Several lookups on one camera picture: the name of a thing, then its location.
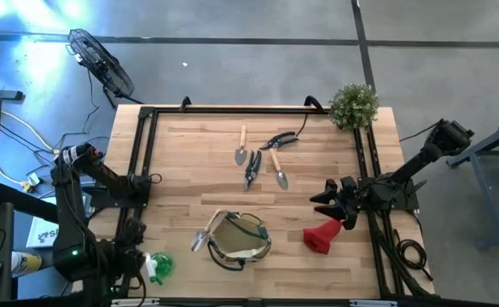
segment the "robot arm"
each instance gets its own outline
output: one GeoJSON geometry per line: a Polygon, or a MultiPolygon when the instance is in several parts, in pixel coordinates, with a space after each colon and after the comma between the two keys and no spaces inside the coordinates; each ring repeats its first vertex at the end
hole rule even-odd
{"type": "Polygon", "coordinates": [[[473,132],[466,130],[457,122],[440,119],[427,136],[420,152],[395,172],[385,174],[362,187],[357,187],[351,177],[342,178],[340,191],[337,191],[338,187],[334,180],[328,179],[325,191],[310,198],[310,201],[326,204],[316,206],[315,210],[343,221],[346,229],[353,229],[361,209],[383,208],[395,197],[400,185],[405,184],[418,171],[439,158],[461,153],[471,144],[471,136],[473,132]]]}
{"type": "Polygon", "coordinates": [[[97,241],[87,227],[80,175],[87,174],[105,185],[119,203],[146,202],[149,192],[148,182],[117,175],[101,162],[102,157],[87,143],[64,148],[51,172],[60,230],[52,248],[54,266],[68,281],[82,280],[86,300],[97,304],[113,294],[111,289],[122,275],[139,275],[144,256],[136,245],[142,242],[146,226],[131,218],[117,240],[97,241]]]}

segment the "trowel wooden handle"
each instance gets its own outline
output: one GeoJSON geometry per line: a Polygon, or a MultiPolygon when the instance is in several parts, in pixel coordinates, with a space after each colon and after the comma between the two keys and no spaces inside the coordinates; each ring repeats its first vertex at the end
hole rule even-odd
{"type": "Polygon", "coordinates": [[[281,171],[280,161],[278,161],[276,157],[276,150],[274,148],[271,148],[270,154],[272,155],[272,160],[274,160],[274,166],[276,167],[276,171],[281,171]]]}
{"type": "Polygon", "coordinates": [[[246,129],[245,125],[241,127],[240,148],[244,148],[246,146],[246,129]]]}
{"type": "Polygon", "coordinates": [[[209,228],[212,226],[212,222],[213,222],[213,220],[215,219],[215,217],[217,216],[217,214],[218,214],[219,212],[221,212],[221,211],[222,211],[221,209],[217,209],[217,210],[215,211],[215,213],[213,213],[212,218],[210,218],[210,219],[209,219],[209,222],[207,222],[207,225],[204,227],[204,232],[209,232],[209,228]]]}

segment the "green spray bottle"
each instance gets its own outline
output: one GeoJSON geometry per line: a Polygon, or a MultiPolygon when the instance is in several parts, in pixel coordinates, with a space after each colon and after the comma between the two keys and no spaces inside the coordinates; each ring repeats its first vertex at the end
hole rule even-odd
{"type": "Polygon", "coordinates": [[[146,252],[145,267],[147,267],[147,274],[150,281],[162,286],[162,280],[173,273],[175,262],[173,261],[173,257],[167,252],[156,252],[152,256],[146,252]]]}

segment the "fan stand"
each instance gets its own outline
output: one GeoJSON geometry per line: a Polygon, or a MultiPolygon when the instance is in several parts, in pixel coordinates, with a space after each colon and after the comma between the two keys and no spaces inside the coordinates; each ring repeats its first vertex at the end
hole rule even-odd
{"type": "MultiPolygon", "coordinates": [[[[113,99],[111,98],[111,96],[109,95],[109,90],[107,89],[107,87],[105,85],[103,85],[103,94],[105,94],[105,97],[107,98],[107,100],[109,101],[109,103],[111,104],[111,107],[116,110],[117,106],[118,105],[115,105],[114,102],[113,102],[113,99]]],[[[141,101],[138,101],[137,99],[134,99],[134,98],[131,98],[129,96],[126,96],[126,95],[123,95],[123,94],[118,94],[118,95],[115,95],[115,97],[117,98],[125,98],[129,101],[133,101],[137,104],[145,104],[141,101]]]]}

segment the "fan grille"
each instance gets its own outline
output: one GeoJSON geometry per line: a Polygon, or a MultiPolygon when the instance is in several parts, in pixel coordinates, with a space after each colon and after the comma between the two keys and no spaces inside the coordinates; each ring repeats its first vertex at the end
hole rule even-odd
{"type": "Polygon", "coordinates": [[[134,90],[130,77],[120,66],[119,60],[112,56],[86,30],[73,29],[67,37],[71,49],[80,55],[81,65],[116,96],[130,96],[134,90]]]}

